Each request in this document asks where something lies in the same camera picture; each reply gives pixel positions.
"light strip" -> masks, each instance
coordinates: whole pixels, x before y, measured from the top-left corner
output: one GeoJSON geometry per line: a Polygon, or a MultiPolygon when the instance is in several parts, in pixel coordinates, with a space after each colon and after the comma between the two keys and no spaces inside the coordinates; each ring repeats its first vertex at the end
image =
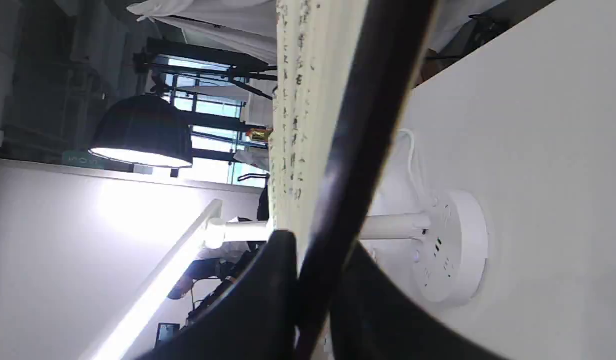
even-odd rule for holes
{"type": "Polygon", "coordinates": [[[173,248],[164,256],[157,268],[148,276],[139,291],[139,297],[122,313],[121,320],[104,331],[101,342],[96,342],[80,357],[82,360],[121,360],[139,333],[164,302],[175,283],[196,258],[203,244],[203,234],[210,218],[221,215],[222,202],[213,200],[188,228],[173,248]]]}

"white cable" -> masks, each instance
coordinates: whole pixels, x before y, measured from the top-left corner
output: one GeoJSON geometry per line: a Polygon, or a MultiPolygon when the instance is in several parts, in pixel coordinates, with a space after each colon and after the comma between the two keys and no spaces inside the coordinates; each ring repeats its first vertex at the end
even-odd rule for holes
{"type": "Polygon", "coordinates": [[[424,210],[434,208],[437,205],[438,199],[426,190],[424,183],[425,172],[422,160],[420,159],[420,151],[415,151],[416,139],[413,130],[401,128],[397,130],[398,133],[406,134],[410,138],[410,150],[408,151],[408,177],[415,189],[417,201],[422,205],[424,210]],[[413,173],[413,165],[417,168],[417,176],[413,173]]]}

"black lamp shade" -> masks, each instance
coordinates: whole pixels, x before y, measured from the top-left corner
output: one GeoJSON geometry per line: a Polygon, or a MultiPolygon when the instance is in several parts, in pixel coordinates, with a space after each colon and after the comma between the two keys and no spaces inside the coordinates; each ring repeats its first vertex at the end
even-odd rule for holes
{"type": "Polygon", "coordinates": [[[156,95],[121,100],[99,123],[90,153],[143,166],[190,167],[190,128],[179,111],[156,95]]]}

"white power strip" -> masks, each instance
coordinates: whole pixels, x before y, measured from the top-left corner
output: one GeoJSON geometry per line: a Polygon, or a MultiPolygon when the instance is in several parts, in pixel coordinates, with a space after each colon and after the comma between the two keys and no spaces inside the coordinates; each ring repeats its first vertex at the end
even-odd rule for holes
{"type": "Polygon", "coordinates": [[[415,261],[417,285],[432,303],[465,305],[479,288],[488,258],[482,208],[470,193],[448,191],[427,216],[431,226],[415,261]]]}

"socket outlet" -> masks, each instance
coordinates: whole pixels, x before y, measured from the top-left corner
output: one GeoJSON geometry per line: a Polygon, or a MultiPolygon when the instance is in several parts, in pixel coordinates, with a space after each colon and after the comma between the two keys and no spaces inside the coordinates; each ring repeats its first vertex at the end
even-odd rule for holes
{"type": "Polygon", "coordinates": [[[415,279],[432,303],[465,305],[473,298],[488,258],[488,232],[482,208],[466,191],[439,194],[428,214],[430,229],[419,247],[415,279]]]}

